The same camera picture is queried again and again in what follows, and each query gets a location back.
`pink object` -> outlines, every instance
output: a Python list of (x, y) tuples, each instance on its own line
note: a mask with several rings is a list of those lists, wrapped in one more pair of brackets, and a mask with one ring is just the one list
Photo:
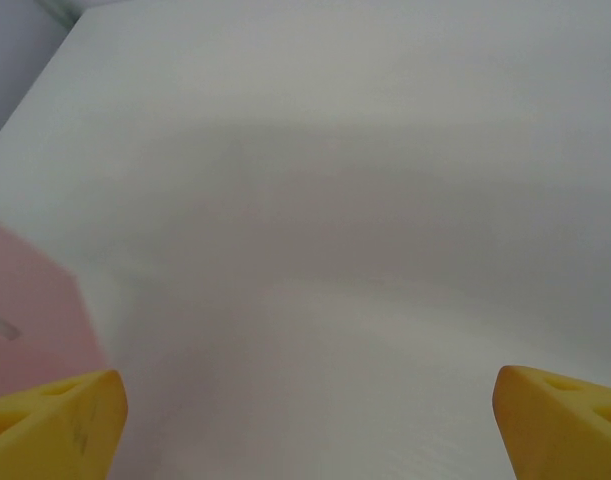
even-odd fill
[(104, 366), (76, 279), (0, 226), (0, 395)]

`white floor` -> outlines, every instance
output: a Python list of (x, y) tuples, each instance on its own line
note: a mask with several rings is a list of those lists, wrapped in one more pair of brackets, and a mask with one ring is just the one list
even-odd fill
[(112, 479), (510, 480), (504, 364), (611, 385), (611, 0), (86, 13), (0, 134)]

